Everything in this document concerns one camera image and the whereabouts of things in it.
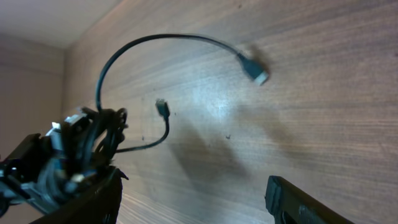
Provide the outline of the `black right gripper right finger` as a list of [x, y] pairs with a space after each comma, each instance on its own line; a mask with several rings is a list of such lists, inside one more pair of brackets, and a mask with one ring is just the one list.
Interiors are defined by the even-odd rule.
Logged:
[[353, 223], [281, 176], [269, 176], [264, 198], [277, 224]]

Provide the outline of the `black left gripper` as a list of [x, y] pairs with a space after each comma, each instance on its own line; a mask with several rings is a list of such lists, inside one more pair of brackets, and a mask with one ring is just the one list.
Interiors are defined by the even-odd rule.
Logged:
[[75, 174], [83, 170], [79, 142], [90, 120], [74, 114], [43, 136], [28, 135], [1, 162], [1, 213], [11, 205], [28, 203], [47, 215], [77, 195]]

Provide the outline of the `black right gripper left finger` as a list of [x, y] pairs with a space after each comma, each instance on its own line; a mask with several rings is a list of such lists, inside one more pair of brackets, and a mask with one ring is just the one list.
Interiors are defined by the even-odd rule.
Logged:
[[114, 168], [105, 179], [81, 196], [32, 223], [115, 224], [122, 200], [123, 179], [127, 179], [127, 176], [118, 168]]

